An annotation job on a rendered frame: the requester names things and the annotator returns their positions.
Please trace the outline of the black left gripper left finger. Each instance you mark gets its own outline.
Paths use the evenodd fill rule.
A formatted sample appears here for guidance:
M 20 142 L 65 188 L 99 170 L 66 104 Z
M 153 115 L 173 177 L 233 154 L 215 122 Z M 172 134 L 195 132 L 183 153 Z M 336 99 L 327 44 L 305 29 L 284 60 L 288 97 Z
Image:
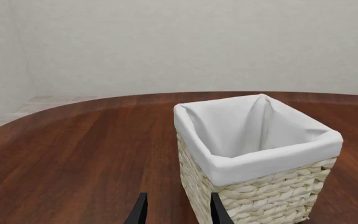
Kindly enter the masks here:
M 145 224 L 147 219 L 147 194 L 141 192 L 124 224 Z

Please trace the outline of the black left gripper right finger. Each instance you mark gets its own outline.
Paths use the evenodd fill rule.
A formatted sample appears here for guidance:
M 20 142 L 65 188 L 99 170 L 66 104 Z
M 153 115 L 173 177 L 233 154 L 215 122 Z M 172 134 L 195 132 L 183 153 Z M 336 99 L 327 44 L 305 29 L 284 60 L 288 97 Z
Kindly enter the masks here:
M 233 224 L 233 221 L 216 192 L 211 194 L 210 210 L 213 224 Z

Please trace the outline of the woven basket with white liner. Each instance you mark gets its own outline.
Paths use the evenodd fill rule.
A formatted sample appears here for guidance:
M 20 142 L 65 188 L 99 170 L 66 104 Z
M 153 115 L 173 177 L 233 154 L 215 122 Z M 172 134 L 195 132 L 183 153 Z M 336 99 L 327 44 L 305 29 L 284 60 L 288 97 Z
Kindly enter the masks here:
M 267 95 L 173 108 L 181 184 L 199 224 L 217 193 L 234 224 L 308 219 L 340 155 L 339 132 Z

